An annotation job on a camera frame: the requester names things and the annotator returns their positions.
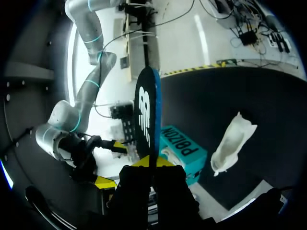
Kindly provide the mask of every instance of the teal shoebox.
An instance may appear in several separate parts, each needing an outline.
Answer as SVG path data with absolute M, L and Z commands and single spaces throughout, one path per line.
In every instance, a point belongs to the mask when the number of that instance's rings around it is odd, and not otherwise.
M 207 151 L 174 126 L 161 129 L 159 155 L 174 165 L 182 165 L 188 185 L 198 181 L 207 159 Z

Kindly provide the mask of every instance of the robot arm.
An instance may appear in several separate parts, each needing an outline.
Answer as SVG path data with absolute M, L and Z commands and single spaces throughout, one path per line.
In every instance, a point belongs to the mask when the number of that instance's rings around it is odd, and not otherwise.
M 121 2 L 122 0 L 67 0 L 65 3 L 65 12 L 77 26 L 91 65 L 98 64 L 104 44 L 100 21 L 95 11 L 115 7 Z
M 47 123 L 38 127 L 35 137 L 38 145 L 57 160 L 71 158 L 71 153 L 59 147 L 62 139 L 84 133 L 88 127 L 91 108 L 100 87 L 116 63 L 116 55 L 103 51 L 103 35 L 96 10 L 114 7 L 122 0 L 67 0 L 65 12 L 76 24 L 88 50 L 89 62 L 96 65 L 81 86 L 75 107 L 67 101 L 58 102 Z

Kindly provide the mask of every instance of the white tissue paper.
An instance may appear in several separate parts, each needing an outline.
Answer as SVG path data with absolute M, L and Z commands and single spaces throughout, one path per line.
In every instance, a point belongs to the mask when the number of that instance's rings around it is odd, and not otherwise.
M 232 119 L 216 152 L 211 157 L 214 176 L 226 172 L 238 161 L 238 153 L 245 142 L 253 135 L 257 125 L 244 119 L 240 112 Z

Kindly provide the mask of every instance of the black tablecloth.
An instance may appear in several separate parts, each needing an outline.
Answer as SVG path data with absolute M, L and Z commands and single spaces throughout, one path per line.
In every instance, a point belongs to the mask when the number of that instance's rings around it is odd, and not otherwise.
M 307 152 L 307 83 L 280 71 L 217 68 L 162 79 L 163 125 L 208 150 L 199 183 L 230 209 L 264 179 L 294 185 Z M 257 124 L 238 162 L 213 177 L 210 159 L 238 111 Z

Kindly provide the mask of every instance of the new balance logo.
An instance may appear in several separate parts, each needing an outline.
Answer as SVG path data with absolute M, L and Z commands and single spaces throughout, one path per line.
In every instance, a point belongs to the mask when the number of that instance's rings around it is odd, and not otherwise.
M 148 142 L 148 146 L 150 147 L 150 136 L 148 133 L 149 129 L 149 95 L 147 91 L 144 91 L 144 88 L 141 86 L 139 91 L 139 109 L 142 113 L 142 115 L 139 115 L 139 125 L 142 128 L 142 131 L 144 133 L 144 136 L 146 137 L 146 140 Z

